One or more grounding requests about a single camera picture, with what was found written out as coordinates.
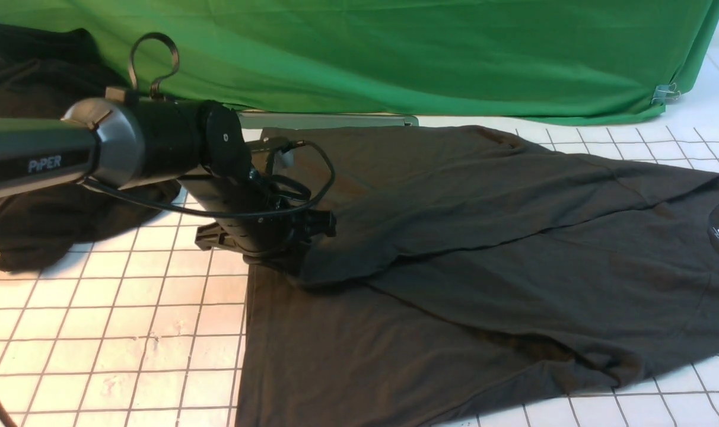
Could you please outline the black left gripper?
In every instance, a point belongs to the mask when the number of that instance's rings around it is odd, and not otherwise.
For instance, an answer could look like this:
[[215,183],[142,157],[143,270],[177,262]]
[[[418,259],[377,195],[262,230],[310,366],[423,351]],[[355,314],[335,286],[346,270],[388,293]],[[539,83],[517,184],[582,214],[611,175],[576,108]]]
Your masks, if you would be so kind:
[[300,276],[313,238],[336,235],[335,214],[314,208],[329,184],[316,196],[304,184],[279,174],[254,173],[243,181],[186,176],[180,184],[215,221],[198,227],[197,247],[241,253],[249,266]]

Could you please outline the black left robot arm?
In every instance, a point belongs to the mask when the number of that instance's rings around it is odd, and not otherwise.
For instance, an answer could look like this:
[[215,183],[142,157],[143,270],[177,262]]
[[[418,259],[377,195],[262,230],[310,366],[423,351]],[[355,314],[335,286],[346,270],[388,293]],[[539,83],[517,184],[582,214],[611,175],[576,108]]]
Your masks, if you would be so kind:
[[[310,146],[329,178],[308,187],[272,172],[278,153]],[[238,114],[215,101],[85,99],[59,120],[0,119],[0,216],[20,194],[75,182],[161,211],[208,217],[196,246],[240,253],[249,264],[298,266],[337,219],[317,210],[336,173],[311,141],[248,142]]]

